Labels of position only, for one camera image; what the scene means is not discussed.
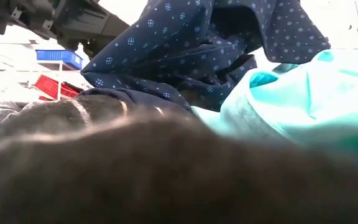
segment dark blue cloth with white dots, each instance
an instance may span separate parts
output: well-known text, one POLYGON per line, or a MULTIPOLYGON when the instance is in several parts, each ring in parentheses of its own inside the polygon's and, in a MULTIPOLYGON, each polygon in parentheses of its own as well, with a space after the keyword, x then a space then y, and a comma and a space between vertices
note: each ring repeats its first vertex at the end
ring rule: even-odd
POLYGON ((82 74, 95 87, 219 111, 260 47, 271 62, 300 64, 330 45, 297 0, 149 0, 82 74))
POLYGON ((177 105, 176 103, 135 90, 127 90, 123 88, 118 88, 115 90, 110 90, 107 88, 92 88, 90 90, 82 91, 80 94, 78 94, 78 96, 86 95, 106 95, 123 101, 129 106, 145 106, 146 108, 154 107, 160 108, 162 111, 174 111, 183 114, 189 113, 187 110, 177 105))

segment gray fabric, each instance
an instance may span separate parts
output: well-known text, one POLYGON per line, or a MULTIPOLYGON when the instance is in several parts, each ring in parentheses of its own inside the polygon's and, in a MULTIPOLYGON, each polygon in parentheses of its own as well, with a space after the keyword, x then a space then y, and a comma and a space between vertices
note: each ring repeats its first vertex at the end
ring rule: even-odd
POLYGON ((11 118, 12 116, 19 115, 22 111, 29 110, 35 105, 43 102, 13 102, 13 101, 0 101, 0 122, 11 118))

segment turquoise fabric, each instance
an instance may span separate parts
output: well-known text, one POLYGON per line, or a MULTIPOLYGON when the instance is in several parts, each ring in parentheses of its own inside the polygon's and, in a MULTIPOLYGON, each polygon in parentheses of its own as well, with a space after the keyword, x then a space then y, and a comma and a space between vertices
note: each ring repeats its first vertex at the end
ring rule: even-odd
POLYGON ((303 65, 253 69, 220 113, 192 109, 226 136, 358 153, 358 58, 325 50, 303 65))

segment navy patterned fabric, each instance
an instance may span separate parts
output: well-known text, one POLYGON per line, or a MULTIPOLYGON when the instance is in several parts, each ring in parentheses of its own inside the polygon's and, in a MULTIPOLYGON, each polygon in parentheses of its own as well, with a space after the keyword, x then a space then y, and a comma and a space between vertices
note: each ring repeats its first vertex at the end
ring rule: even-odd
POLYGON ((106 95, 123 101, 127 105, 131 106, 144 106, 146 108, 154 107, 160 108, 162 111, 175 111, 177 113, 183 114, 189 113, 187 110, 177 105, 176 103, 172 103, 159 97, 135 90, 127 90, 122 88, 115 90, 109 90, 106 88, 92 88, 90 90, 82 91, 80 94, 78 94, 78 96, 86 95, 106 95))
POLYGON ((219 111, 249 52, 305 63, 330 48, 297 0, 149 0, 140 19, 82 70, 95 87, 142 91, 219 111))

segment blue plastic crate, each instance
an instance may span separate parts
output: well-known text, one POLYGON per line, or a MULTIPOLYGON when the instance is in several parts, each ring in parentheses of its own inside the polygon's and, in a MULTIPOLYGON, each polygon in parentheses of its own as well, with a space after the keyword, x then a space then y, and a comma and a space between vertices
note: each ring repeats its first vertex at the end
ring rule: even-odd
MULTIPOLYGON (((61 60, 71 67, 70 70, 82 69, 83 59, 71 50, 35 50, 35 52, 37 53, 37 60, 61 60)), ((43 66, 51 67, 53 65, 45 64, 43 66)))

